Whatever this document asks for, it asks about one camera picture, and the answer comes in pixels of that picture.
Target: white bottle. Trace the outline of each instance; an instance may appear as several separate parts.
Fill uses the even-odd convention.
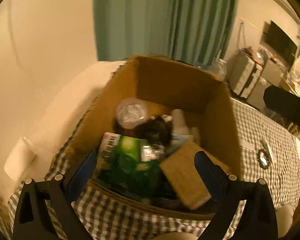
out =
[[[227,74],[226,62],[219,58],[208,69],[209,72],[218,76],[220,80],[224,80]]]
[[[190,134],[189,128],[186,125],[185,117],[181,109],[174,109],[172,115],[172,133],[173,134]]]

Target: cardboard box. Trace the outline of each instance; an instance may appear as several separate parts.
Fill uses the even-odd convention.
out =
[[[211,198],[194,166],[194,155],[199,151],[203,151],[203,149],[194,142],[187,142],[159,164],[180,200],[191,210],[199,208]],[[227,165],[207,151],[205,153],[214,164],[219,165],[225,173],[230,174]]]
[[[132,57],[114,74],[92,103],[65,150],[70,163],[96,150],[105,132],[114,132],[117,105],[132,97],[145,101],[149,115],[170,114],[175,108],[182,109],[187,126],[199,128],[201,147],[240,178],[241,151],[227,85],[199,68],[154,56]],[[156,210],[159,215],[181,217],[129,199],[124,201],[143,211]]]

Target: gray checkered cloth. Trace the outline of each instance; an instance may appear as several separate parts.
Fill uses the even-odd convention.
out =
[[[276,209],[284,205],[296,206],[300,196],[300,160],[294,136],[276,122],[242,103],[233,101],[233,110],[239,138],[255,145],[255,150],[242,148],[242,180],[255,182],[259,178],[264,178]],[[277,159],[277,162],[270,165],[267,170],[260,168],[257,160],[257,152],[263,148],[261,142],[263,138],[267,138]],[[66,172],[69,165],[63,152],[64,148],[56,155],[45,180]],[[22,185],[8,202],[11,231],[21,189]],[[244,201],[240,202],[224,239],[233,235],[244,204]],[[47,206],[59,237],[67,239],[48,201]],[[90,186],[87,186],[80,198],[72,203],[72,207],[94,239],[152,239],[168,232],[188,232],[199,236],[209,224],[209,221],[182,220],[147,214],[122,205]]]
[[[12,239],[12,231],[10,230],[8,223],[3,221],[1,216],[0,216],[0,231],[8,240]]]

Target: wall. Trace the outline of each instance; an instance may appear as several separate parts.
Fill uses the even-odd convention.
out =
[[[265,22],[270,24],[272,20],[282,28],[298,47],[300,46],[300,40],[297,38],[297,35],[300,35],[300,26],[274,0],[239,0],[236,16],[229,46],[225,54],[226,61],[228,61],[237,50],[239,26],[242,22],[241,19],[248,21],[260,30],[264,29]],[[244,23],[246,44],[247,46],[253,46],[255,49],[258,49],[263,33],[252,25],[246,22]],[[242,48],[243,46],[243,38],[241,35],[239,48]]]
[[[3,170],[54,96],[97,61],[92,0],[4,0],[0,5],[0,198]]]

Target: blue gripper pad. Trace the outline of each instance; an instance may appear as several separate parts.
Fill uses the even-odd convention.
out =
[[[76,201],[80,197],[96,165],[97,154],[95,151],[91,151],[81,163],[72,165],[66,172],[63,188],[68,203]]]
[[[229,188],[228,176],[204,151],[194,156],[194,166],[214,201],[223,203]]]

